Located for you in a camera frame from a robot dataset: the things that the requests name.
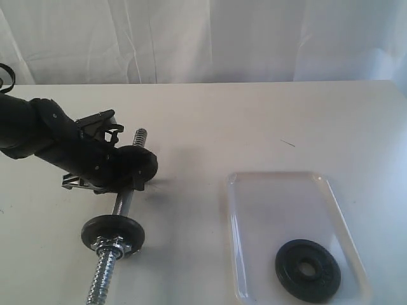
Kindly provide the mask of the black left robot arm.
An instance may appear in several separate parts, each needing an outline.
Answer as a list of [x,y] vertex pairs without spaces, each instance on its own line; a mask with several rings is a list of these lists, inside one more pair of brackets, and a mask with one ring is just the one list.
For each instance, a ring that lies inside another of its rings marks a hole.
[[62,185],[96,194],[144,190],[158,171],[142,144],[117,147],[124,127],[110,109],[72,120],[53,100],[1,95],[1,152],[12,159],[36,156],[67,172]]

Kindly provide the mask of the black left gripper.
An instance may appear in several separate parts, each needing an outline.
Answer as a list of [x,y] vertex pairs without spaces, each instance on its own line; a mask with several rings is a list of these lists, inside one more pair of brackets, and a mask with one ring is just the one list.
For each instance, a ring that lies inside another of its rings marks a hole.
[[116,193],[133,184],[143,191],[158,171],[158,159],[140,146],[117,148],[122,125],[100,125],[91,133],[80,128],[71,140],[56,140],[35,153],[39,159],[65,170],[79,185],[96,193]]

